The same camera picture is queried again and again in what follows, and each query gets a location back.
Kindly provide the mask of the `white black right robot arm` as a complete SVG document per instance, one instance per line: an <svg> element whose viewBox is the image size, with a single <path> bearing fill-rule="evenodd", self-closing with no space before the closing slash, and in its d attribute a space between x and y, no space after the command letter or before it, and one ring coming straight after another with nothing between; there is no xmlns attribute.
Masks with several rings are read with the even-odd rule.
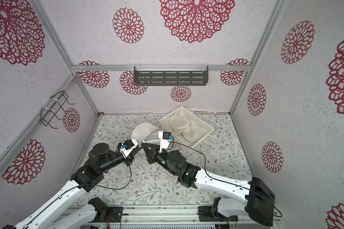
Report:
<svg viewBox="0 0 344 229"><path fill-rule="evenodd" d="M230 179L188 163L178 150L167 151L148 143L143 143L142 148L149 164L159 164L176 176L182 186L222 194L224 198L215 198L211 208L214 218L225 220L245 212L256 223L273 225L275 194L260 178L253 177L250 181Z"/></svg>

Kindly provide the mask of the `white mesh bag blue trim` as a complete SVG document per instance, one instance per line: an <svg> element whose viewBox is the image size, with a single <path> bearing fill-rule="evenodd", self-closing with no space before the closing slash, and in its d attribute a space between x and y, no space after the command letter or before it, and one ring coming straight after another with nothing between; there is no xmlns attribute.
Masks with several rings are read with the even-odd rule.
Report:
<svg viewBox="0 0 344 229"><path fill-rule="evenodd" d="M158 134L160 131L164 131L161 128L158 128L148 122L144 122L139 124L134 129L134 138L138 143L146 142L149 144L160 144L160 139L158 138Z"/></svg>

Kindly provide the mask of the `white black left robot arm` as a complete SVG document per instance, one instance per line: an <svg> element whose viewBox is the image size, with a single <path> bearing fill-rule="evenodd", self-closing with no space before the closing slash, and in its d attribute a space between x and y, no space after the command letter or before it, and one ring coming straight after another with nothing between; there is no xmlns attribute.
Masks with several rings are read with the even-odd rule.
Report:
<svg viewBox="0 0 344 229"><path fill-rule="evenodd" d="M88 153L88 160L70 178L70 180L43 206L16 225L6 225L7 229L66 229L77 228L91 222L97 215L102 217L107 212L107 204L100 198L92 199L79 212L62 220L58 218L77 199L89 193L104 179L104 174L124 163L130 166L139 144L129 139L119 143L115 151L106 143L96 144Z"/></svg>

